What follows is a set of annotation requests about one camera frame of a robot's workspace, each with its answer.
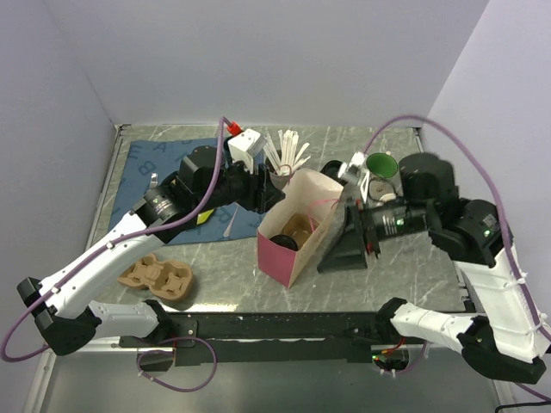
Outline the black plastic cup lid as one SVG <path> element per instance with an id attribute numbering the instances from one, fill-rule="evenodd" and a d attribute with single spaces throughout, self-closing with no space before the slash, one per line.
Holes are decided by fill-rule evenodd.
<path id="1" fill-rule="evenodd" d="M 289 235 L 278 234 L 269 239 L 272 243 L 281 246 L 285 249 L 298 251 L 300 249 L 298 243 Z"/>

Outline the pink paper gift bag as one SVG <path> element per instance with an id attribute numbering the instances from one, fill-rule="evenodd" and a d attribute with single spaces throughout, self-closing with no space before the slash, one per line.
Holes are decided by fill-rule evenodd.
<path id="1" fill-rule="evenodd" d="M 291 287 L 324 241 L 344 186 L 318 171 L 294 173 L 285 198 L 264 216 L 257 229 L 257 266 L 284 287 Z"/>

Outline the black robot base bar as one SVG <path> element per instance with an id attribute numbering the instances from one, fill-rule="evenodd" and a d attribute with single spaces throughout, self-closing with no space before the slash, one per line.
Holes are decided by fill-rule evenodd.
<path id="1" fill-rule="evenodd" d="M 219 362 L 332 361 L 369 363 L 371 348 L 391 347 L 400 335 L 381 323 L 373 312 L 172 312 L 172 331 L 163 343 L 132 336 L 121 348 L 176 350 L 178 367 L 212 360 L 200 343 L 181 342 L 181 336 L 201 338 Z"/>

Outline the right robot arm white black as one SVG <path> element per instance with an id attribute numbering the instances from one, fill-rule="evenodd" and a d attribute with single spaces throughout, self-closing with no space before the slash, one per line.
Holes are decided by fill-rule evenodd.
<path id="1" fill-rule="evenodd" d="M 529 302 L 508 226 L 486 200 L 459 194 L 451 163 L 415 153 L 398 163 L 402 193 L 380 206 L 347 200 L 344 222 L 321 259 L 321 273 L 366 268 L 383 241 L 426 233 L 475 291 L 483 312 L 459 316 L 393 298 L 368 327 L 368 337 L 431 342 L 459 353 L 482 376 L 535 384 L 550 346 L 544 316 Z"/>

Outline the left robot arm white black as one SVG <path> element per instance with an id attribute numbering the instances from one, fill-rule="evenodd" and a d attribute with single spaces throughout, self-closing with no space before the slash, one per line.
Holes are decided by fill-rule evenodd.
<path id="1" fill-rule="evenodd" d="M 219 149 L 201 146 L 78 259 L 43 280 L 23 280 L 17 291 L 46 345 L 57 355 L 112 336 L 162 345 L 175 329 L 158 301 L 107 305 L 97 302 L 96 295 L 138 260 L 195 228 L 199 213 L 233 203 L 266 213 L 284 197 L 265 164 L 252 170 L 242 161 L 224 165 Z"/>

